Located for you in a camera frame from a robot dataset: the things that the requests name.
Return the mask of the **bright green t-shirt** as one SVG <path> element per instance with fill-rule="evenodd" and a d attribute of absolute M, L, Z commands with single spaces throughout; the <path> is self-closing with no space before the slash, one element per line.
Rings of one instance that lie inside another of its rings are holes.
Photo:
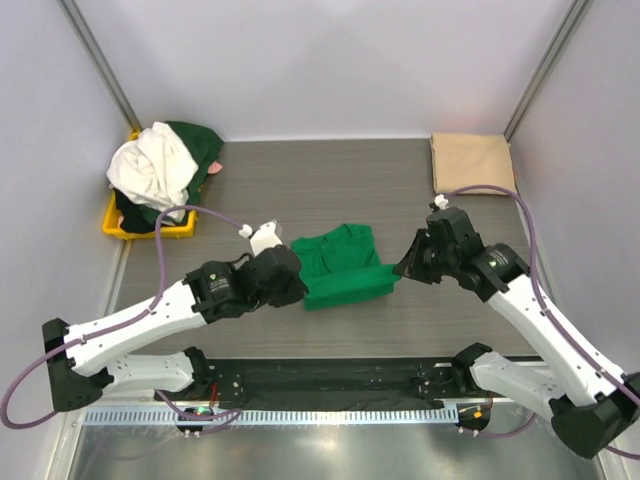
<path fill-rule="evenodd" d="M 302 265 L 307 311 L 374 300 L 393 293 L 400 280 L 392 264 L 381 262 L 369 225 L 342 224 L 319 236 L 300 237 L 291 248 Z"/>

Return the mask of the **yellow plastic bin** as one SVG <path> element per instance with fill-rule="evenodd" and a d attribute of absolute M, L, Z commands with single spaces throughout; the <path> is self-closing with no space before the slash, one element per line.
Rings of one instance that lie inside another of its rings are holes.
<path fill-rule="evenodd" d="M 174 132 L 181 138 L 198 164 L 198 172 L 187 187 L 187 192 L 190 196 L 189 191 L 194 187 L 194 181 L 196 180 L 196 176 L 200 170 L 200 162 L 197 161 L 195 153 L 196 138 L 203 132 L 203 130 L 199 125 L 187 122 L 166 121 L 164 123 L 168 123 Z M 142 131 L 132 134 L 128 141 L 135 140 Z M 111 194 L 103 220 L 103 232 L 107 235 L 115 236 L 120 239 L 135 239 L 152 236 L 157 215 L 162 211 L 132 203 L 123 193 L 113 188 L 110 183 L 109 188 L 111 190 Z"/>

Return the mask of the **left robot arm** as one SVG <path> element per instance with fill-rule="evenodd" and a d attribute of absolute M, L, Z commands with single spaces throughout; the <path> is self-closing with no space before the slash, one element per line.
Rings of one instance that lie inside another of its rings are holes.
<path fill-rule="evenodd" d="M 189 347 L 172 355 L 139 355 L 164 337 L 236 319 L 263 306 L 301 301 L 307 288 L 301 262 L 278 245 L 234 262 L 210 261 L 149 303 L 98 320 L 70 325 L 56 318 L 42 327 L 55 412 L 89 406 L 105 395 L 153 390 L 174 399 L 204 398 L 214 382 L 204 353 Z"/>

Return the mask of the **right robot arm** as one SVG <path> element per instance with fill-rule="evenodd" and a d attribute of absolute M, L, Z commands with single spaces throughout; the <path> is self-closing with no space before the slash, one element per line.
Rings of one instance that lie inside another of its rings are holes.
<path fill-rule="evenodd" d="M 542 292 L 511 247 L 484 245 L 464 210 L 431 213 L 394 271 L 426 284 L 455 279 L 507 319 L 549 369 L 539 373 L 475 343 L 452 359 L 450 380 L 458 393 L 488 391 L 519 403 L 587 459 L 638 420 L 638 374 L 624 372 L 600 354 Z"/>

